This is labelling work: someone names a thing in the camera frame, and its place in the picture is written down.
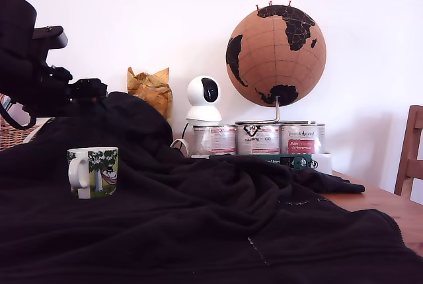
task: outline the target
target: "paint can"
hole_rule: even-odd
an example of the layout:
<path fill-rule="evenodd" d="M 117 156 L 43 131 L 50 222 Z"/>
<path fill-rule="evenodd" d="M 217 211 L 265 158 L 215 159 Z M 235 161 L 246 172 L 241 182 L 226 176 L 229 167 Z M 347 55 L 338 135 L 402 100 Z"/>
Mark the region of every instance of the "paint can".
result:
<path fill-rule="evenodd" d="M 237 151 L 234 125 L 194 125 L 191 156 L 234 155 Z"/>
<path fill-rule="evenodd" d="M 325 153 L 324 124 L 282 124 L 280 126 L 281 154 Z"/>
<path fill-rule="evenodd" d="M 237 126 L 237 154 L 280 154 L 278 124 L 241 124 Z"/>

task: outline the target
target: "globe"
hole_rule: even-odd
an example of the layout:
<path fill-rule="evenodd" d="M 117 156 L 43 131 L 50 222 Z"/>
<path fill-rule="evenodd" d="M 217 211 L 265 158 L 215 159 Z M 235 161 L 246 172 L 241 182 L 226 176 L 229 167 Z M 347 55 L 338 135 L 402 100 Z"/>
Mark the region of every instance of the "globe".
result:
<path fill-rule="evenodd" d="M 317 23 L 290 5 L 269 5 L 247 15 L 226 50 L 231 82 L 246 99 L 280 106 L 303 98 L 316 86 L 326 63 Z"/>

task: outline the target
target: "crumpled bag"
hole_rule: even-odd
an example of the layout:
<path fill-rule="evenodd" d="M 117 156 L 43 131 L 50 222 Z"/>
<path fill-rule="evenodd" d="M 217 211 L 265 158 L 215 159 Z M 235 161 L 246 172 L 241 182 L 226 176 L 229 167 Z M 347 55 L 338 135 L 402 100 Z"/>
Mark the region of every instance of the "crumpled bag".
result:
<path fill-rule="evenodd" d="M 169 68 L 154 75 L 140 73 L 135 75 L 128 68 L 128 94 L 137 96 L 156 108 L 167 120 L 172 108 L 172 90 L 169 86 Z"/>

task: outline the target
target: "ceramic mug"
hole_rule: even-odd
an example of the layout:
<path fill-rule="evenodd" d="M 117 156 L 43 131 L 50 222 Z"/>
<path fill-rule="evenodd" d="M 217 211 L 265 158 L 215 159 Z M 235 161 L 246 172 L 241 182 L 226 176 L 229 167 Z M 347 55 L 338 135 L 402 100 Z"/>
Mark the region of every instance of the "ceramic mug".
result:
<path fill-rule="evenodd" d="M 72 194 L 80 199 L 113 195 L 118 180 L 118 154 L 117 147 L 67 150 Z"/>

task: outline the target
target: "mug illustration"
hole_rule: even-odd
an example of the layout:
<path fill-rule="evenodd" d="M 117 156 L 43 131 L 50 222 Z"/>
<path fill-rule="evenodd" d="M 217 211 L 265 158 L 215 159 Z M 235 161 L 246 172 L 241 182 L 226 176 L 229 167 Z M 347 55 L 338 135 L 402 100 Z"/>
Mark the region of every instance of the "mug illustration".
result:
<path fill-rule="evenodd" d="M 76 153 L 67 152 L 68 164 L 77 157 Z M 112 195 L 118 179 L 118 151 L 88 151 L 88 171 L 90 198 Z M 71 188 L 78 197 L 78 191 Z"/>

